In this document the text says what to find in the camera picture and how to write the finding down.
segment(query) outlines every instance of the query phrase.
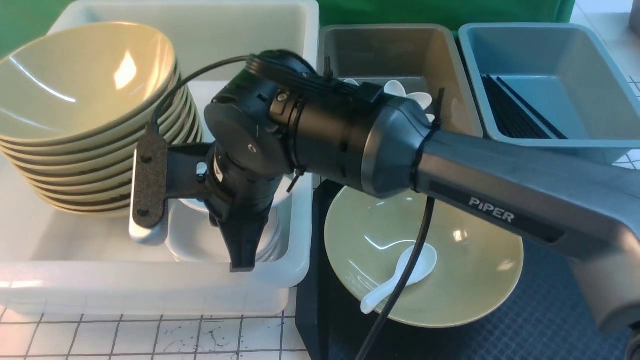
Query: ceramic spoon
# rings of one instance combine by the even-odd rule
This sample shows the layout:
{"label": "ceramic spoon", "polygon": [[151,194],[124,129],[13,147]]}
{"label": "ceramic spoon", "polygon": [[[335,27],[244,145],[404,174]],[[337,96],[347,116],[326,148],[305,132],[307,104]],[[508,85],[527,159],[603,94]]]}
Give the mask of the ceramic spoon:
{"label": "ceramic spoon", "polygon": [[[376,289],[373,289],[362,299],[362,302],[360,303],[360,310],[363,313],[369,314],[380,302],[382,302],[382,300],[385,300],[389,295],[391,295],[394,288],[400,281],[400,277],[402,277],[402,273],[404,272],[407,264],[409,263],[409,258],[411,257],[412,252],[413,246],[406,249],[402,255],[400,255],[394,276],[389,281],[378,286]],[[433,271],[437,262],[438,253],[436,252],[436,249],[429,244],[424,244],[422,252],[420,253],[420,258],[415,264],[415,268],[413,269],[406,285],[413,285],[416,282],[423,280]]]}

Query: green plate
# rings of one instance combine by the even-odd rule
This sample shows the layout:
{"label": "green plate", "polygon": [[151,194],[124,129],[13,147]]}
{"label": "green plate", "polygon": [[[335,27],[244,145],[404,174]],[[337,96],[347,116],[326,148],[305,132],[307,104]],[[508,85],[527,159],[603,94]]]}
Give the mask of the green plate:
{"label": "green plate", "polygon": [[[333,201],[324,241],[333,270],[358,300],[389,280],[415,243],[426,196],[375,199],[350,188]],[[404,289],[389,318],[417,327],[454,327],[497,309],[515,288],[524,260],[521,237],[436,201],[427,243],[438,264]],[[376,308],[382,311],[386,300]]]}

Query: black stand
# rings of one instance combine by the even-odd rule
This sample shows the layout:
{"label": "black stand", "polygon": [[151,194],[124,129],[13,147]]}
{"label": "black stand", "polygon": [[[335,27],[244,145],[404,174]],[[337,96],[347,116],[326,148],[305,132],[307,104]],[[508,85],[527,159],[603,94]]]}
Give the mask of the black stand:
{"label": "black stand", "polygon": [[[360,312],[326,257],[324,222],[341,188],[325,181],[315,191],[311,266],[298,286],[296,325],[312,360],[353,360],[378,316]],[[520,282],[492,314],[448,329],[389,321],[369,359],[623,360],[628,336],[600,334],[567,260],[525,241]]]}

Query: white plastic bin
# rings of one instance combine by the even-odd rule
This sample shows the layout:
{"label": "white plastic bin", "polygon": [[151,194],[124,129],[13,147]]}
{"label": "white plastic bin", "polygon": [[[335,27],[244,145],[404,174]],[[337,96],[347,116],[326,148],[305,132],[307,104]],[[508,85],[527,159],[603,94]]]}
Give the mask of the white plastic bin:
{"label": "white plastic bin", "polygon": [[[184,74],[231,56],[289,49],[317,61],[313,0],[79,0],[50,33],[91,22],[153,26],[173,42]],[[229,66],[190,85],[204,106],[241,69]],[[63,213],[41,201],[0,158],[0,304],[19,313],[270,315],[307,274],[312,180],[282,204],[286,251],[253,272],[228,263],[178,263],[162,245],[129,239],[127,219]]]}

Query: white spoon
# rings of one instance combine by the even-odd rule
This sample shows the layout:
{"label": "white spoon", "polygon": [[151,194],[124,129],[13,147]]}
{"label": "white spoon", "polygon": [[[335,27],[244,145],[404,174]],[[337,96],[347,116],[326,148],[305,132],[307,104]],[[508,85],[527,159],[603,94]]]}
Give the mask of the white spoon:
{"label": "white spoon", "polygon": [[344,79],[344,80],[342,80],[342,82],[358,86],[358,82],[355,81],[354,79]]}
{"label": "white spoon", "polygon": [[[382,302],[382,300],[385,300],[389,295],[391,295],[394,288],[400,281],[400,277],[402,277],[402,273],[404,272],[407,264],[409,263],[409,258],[411,257],[412,252],[413,246],[406,249],[402,255],[400,255],[394,276],[389,281],[378,286],[376,289],[373,289],[362,299],[362,302],[360,303],[360,310],[362,313],[369,314],[380,302]],[[420,253],[420,258],[415,264],[415,268],[413,269],[406,285],[413,285],[416,282],[423,280],[433,271],[437,262],[438,253],[436,252],[436,249],[429,244],[424,244],[422,252]]]}
{"label": "white spoon", "polygon": [[408,94],[406,98],[417,102],[423,110],[427,110],[429,105],[433,102],[431,95],[426,92],[412,92]]}
{"label": "white spoon", "polygon": [[406,97],[406,91],[404,86],[400,84],[398,80],[391,80],[385,85],[385,93],[389,95],[395,95],[400,97]]}

